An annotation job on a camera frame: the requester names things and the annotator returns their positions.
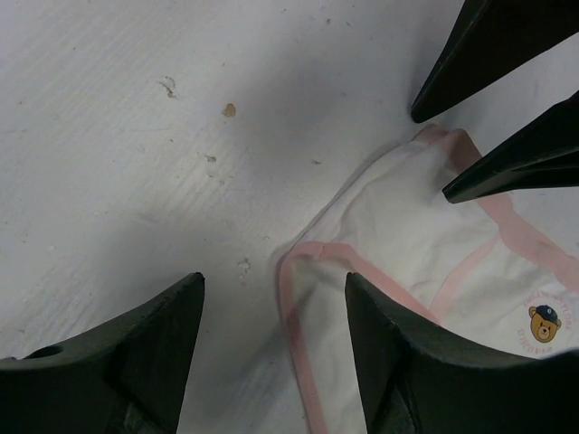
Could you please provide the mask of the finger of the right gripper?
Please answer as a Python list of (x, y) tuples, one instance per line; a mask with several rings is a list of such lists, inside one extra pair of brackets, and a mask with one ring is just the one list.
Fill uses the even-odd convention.
[(578, 33), (576, 1), (466, 1), (411, 107), (422, 123)]
[(514, 190), (578, 185), (578, 95), (555, 104), (471, 165), (442, 192), (463, 203)]

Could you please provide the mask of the white pink-trimmed underwear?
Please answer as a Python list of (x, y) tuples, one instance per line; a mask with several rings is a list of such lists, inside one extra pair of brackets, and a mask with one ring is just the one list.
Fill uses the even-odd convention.
[(442, 187), (479, 157), (465, 131), (426, 127), (365, 167), (280, 259), (280, 313), (310, 432), (370, 433), (350, 273), (474, 343), (532, 359), (578, 353), (578, 249), (562, 235), (570, 196), (535, 208), (521, 193), (448, 203)]

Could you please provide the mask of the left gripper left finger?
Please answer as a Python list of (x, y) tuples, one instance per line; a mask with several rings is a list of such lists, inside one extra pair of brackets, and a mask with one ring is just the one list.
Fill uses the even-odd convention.
[(4, 433), (174, 433), (204, 305), (191, 273), (148, 302), (1, 361)]

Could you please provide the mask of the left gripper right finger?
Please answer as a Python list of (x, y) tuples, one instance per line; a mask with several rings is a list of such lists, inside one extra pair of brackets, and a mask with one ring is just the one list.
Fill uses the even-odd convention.
[(578, 353), (474, 343), (350, 273), (347, 321), (370, 433), (575, 433)]

